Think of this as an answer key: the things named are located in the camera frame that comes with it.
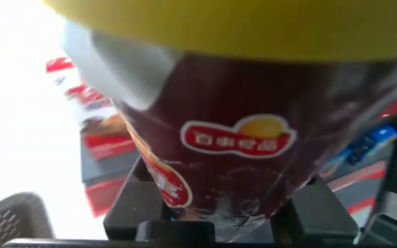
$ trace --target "red and white packaging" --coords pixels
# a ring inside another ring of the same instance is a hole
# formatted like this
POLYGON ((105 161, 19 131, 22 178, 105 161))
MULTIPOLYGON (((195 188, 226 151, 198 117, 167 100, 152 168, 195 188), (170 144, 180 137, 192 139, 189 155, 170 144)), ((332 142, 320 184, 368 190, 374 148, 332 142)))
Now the red and white packaging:
POLYGON ((81 127, 85 145, 95 159, 135 148, 123 119, 110 99, 86 85, 69 58, 48 61, 46 70, 50 80, 67 99, 81 127))

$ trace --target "logo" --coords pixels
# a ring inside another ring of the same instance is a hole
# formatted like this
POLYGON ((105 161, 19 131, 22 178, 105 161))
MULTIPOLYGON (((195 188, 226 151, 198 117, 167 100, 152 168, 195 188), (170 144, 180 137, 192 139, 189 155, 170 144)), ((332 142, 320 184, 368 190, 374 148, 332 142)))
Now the logo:
POLYGON ((296 140, 296 131, 275 114, 255 114, 234 127, 188 121, 181 128, 184 146, 206 154, 237 154, 246 158, 273 158, 296 140))
POLYGON ((57 58, 47 62, 47 73, 73 68, 75 65, 69 58, 57 58))
POLYGON ((137 149, 148 168, 154 182, 160 189, 163 200, 168 207, 187 207, 192 202, 192 192, 185 179, 172 167, 163 163, 150 149, 150 146, 125 121, 137 149))
POLYGON ((76 98, 86 111, 111 106, 111 101, 107 97, 97 92, 94 88, 88 87, 86 84, 67 90, 65 95, 69 99, 76 98))

